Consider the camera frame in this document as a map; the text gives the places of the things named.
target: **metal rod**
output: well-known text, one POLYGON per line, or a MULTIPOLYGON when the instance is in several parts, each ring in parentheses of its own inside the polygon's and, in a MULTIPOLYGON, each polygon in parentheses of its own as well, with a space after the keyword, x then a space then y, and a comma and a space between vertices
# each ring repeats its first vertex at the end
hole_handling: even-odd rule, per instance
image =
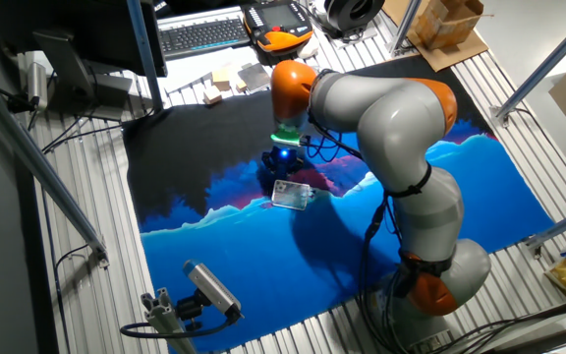
POLYGON ((106 248, 97 238, 93 226, 86 215, 69 193, 63 181, 58 177, 49 161, 40 152, 28 131, 8 111, 0 97, 0 133, 10 143, 16 154, 19 155, 29 171, 49 193, 56 205, 63 211, 72 225, 90 245, 101 261, 106 261, 106 248))
POLYGON ((555 236, 563 233, 566 231, 566 217, 558 222, 555 225, 551 226, 549 229, 540 232, 528 240, 526 240, 526 246, 529 249, 536 248, 542 245, 545 241, 554 238, 555 236))
POLYGON ((408 8, 405 10, 405 14, 403 15, 403 20, 401 21, 401 25, 397 29, 397 35, 395 39, 392 40, 390 43, 390 55, 394 56, 395 53, 401 48, 401 43, 405 40, 406 35, 408 34, 408 30, 412 26, 412 22, 417 15, 417 11, 419 10, 419 6, 421 6, 422 0, 411 0, 408 4, 408 8))
POLYGON ((496 111, 497 118, 504 118, 515 109, 530 91, 553 69, 566 55, 566 38, 554 49, 538 68, 521 84, 508 100, 496 111))
POLYGON ((156 69, 154 68, 154 59, 152 58, 152 51, 149 48, 149 39, 145 30, 141 0, 128 0, 127 2, 130 19, 135 29, 135 37, 137 38, 139 56, 143 63, 143 71, 145 72, 147 85, 152 95, 152 106, 154 107, 154 112, 158 113, 163 110, 163 100, 161 99, 161 90, 156 80, 156 69))

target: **metal bracket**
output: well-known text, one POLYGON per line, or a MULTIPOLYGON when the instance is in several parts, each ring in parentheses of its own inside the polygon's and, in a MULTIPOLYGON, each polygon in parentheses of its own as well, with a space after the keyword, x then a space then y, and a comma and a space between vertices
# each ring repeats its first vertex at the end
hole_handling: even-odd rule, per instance
MULTIPOLYGON (((499 113, 500 110, 501 110, 501 107, 499 107, 499 106, 491 106, 490 107, 490 116, 493 120, 497 119, 497 114, 499 113)), ((504 115, 500 119, 501 119, 501 126, 504 129, 508 129, 508 126, 510 125, 509 122, 508 122, 509 114, 504 115)))

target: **computer monitor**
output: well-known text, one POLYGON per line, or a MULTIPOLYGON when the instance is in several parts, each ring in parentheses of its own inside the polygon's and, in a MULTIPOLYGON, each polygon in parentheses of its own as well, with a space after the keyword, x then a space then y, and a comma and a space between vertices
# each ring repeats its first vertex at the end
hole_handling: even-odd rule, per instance
MULTIPOLYGON (((141 0, 141 11, 156 75, 165 77, 152 0, 141 0)), ((89 66, 144 75, 126 0, 0 0, 0 39, 13 53, 45 53, 58 76, 50 110, 97 116, 104 108, 105 115, 121 117, 132 81, 99 75, 89 66)))

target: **monitor stand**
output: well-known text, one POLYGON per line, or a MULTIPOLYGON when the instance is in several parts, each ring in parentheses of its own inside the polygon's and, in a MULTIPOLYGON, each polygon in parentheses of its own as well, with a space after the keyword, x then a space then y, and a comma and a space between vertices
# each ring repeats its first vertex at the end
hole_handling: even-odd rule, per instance
POLYGON ((34 38, 58 74, 48 110, 121 121, 131 79, 90 75, 72 44, 73 37, 61 30, 37 30, 34 38))

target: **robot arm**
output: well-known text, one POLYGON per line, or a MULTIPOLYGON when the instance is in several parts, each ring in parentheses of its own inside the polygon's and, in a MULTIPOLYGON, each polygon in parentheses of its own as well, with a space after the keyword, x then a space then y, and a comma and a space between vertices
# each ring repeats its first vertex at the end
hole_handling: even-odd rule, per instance
POLYGON ((393 197, 402 267, 411 271, 403 295, 425 314, 455 311, 483 285, 490 261, 477 243, 457 241, 464 215, 460 188, 450 173, 425 160, 455 122, 453 92, 431 80, 312 76, 307 69, 287 61, 272 73, 279 127, 301 129, 299 117, 309 107, 322 127, 357 133, 365 163, 393 197), (283 112, 281 106, 296 108, 283 112))

